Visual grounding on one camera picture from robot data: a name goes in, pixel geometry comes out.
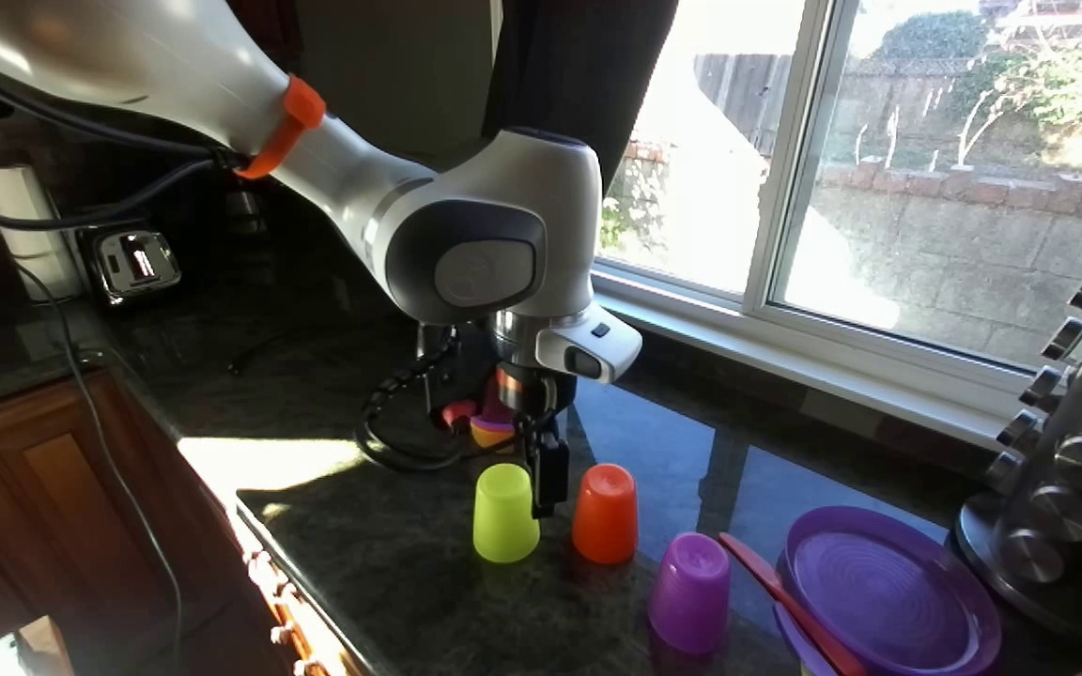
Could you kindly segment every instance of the red cup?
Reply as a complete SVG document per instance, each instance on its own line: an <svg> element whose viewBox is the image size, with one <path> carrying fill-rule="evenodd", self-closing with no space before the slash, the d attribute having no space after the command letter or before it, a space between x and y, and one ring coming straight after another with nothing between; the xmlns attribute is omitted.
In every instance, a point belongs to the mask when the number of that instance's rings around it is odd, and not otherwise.
<svg viewBox="0 0 1082 676"><path fill-rule="evenodd" d="M580 559L617 567L637 548L637 483L622 465L599 462L580 472L569 545Z"/></svg>

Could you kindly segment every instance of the purple cup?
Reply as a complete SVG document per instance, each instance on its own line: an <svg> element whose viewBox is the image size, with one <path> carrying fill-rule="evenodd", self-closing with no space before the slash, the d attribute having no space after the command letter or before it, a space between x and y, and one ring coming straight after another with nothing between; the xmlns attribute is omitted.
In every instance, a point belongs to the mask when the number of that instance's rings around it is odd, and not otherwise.
<svg viewBox="0 0 1082 676"><path fill-rule="evenodd" d="M651 627L674 654L706 656L726 646L730 554L706 533L678 533L651 592Z"/></svg>

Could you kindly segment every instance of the cable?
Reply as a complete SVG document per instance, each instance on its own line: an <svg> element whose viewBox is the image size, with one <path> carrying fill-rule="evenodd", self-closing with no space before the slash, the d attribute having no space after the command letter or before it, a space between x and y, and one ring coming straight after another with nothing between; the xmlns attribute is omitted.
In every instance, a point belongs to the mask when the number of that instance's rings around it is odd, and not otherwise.
<svg viewBox="0 0 1082 676"><path fill-rule="evenodd" d="M171 662L171 676L176 676L176 671L180 671L180 629L183 629L183 590L180 590L180 578L176 578L176 569L171 569L171 559L167 559L167 553L163 553L155 523L146 519L143 503L135 500L135 492L130 492L121 462L117 462L117 454L111 454L111 447L107 447L107 439L103 439L102 413L97 413L97 404L93 404L93 393L90 393L86 376L81 376L80 356L76 356L76 339L72 339L72 325L68 325L63 299L56 299L56 296L47 294L47 286L46 286L33 269L26 269L26 268L19 268L19 262L13 262L13 269L39 288L46 303L56 306L58 354L63 354L63 363L68 363L68 373L76 376L80 398L81 398L81 404L86 404L86 413L90 413L97 454L103 458L111 479L121 483L121 492L122 492L122 500L126 500L126 508L130 508L130 513L135 513L135 523L137 523L137 529L143 529L143 538L146 538L146 545L150 545L150 553L156 554L156 562L160 562L160 569L163 569L167 595L171 595L171 654L167 654L167 662Z"/></svg>
<svg viewBox="0 0 1082 676"><path fill-rule="evenodd" d="M440 369L441 356L450 356L458 350L458 333L450 333L446 344L440 344L430 356L415 356L409 369L391 373L384 383L376 383L376 390L364 398L361 404L361 426L358 426L358 447L364 458L373 458L376 465L398 469L398 472L440 472L458 465L462 458L473 458L468 447L450 449L441 458L419 458L409 454L401 447L391 447L378 430L376 421L384 416L384 401L391 393L409 390L411 383L419 383L424 376L430 376Z"/></svg>
<svg viewBox="0 0 1082 676"><path fill-rule="evenodd" d="M72 215L72 219L6 219L0 215L0 230L31 230L31 234L47 234L47 230L86 230L86 224L103 224L103 222L117 222L122 219L126 209L150 201L155 195L167 191L171 185L201 171L201 170L215 170L209 156L197 156L197 162L183 162L176 170L167 170L163 175L156 175L155 185L122 195L121 201L107 201L93 215Z"/></svg>
<svg viewBox="0 0 1082 676"><path fill-rule="evenodd" d="M58 124L58 127L72 127L72 132L81 132L81 135L102 135L102 139L111 139L111 141L122 141L122 147L146 147L146 149L186 152L186 156L209 156L215 152L209 147L167 141L167 139L107 127L107 124L86 119L86 116L72 116L72 114L56 109L56 106L21 96L21 92L13 92L6 86L0 86L0 100L11 106L11 109L26 109L26 114L33 114L33 116L39 116L47 124Z"/></svg>

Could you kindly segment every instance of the lime green cup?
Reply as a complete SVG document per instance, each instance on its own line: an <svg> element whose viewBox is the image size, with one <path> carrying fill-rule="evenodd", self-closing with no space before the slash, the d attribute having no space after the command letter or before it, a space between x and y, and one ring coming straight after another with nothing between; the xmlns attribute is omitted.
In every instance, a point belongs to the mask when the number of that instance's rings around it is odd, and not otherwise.
<svg viewBox="0 0 1082 676"><path fill-rule="evenodd" d="M542 539L529 472L513 462L482 469L473 489L473 553L485 562L519 562Z"/></svg>

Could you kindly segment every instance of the kitchen wall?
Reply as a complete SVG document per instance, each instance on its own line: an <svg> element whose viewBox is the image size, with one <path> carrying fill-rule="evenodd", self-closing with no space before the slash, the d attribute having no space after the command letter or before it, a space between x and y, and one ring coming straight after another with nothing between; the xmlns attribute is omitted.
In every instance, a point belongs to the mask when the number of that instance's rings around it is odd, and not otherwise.
<svg viewBox="0 0 1082 676"><path fill-rule="evenodd" d="M482 147L494 0L297 0L302 75L364 139L446 164Z"/></svg>

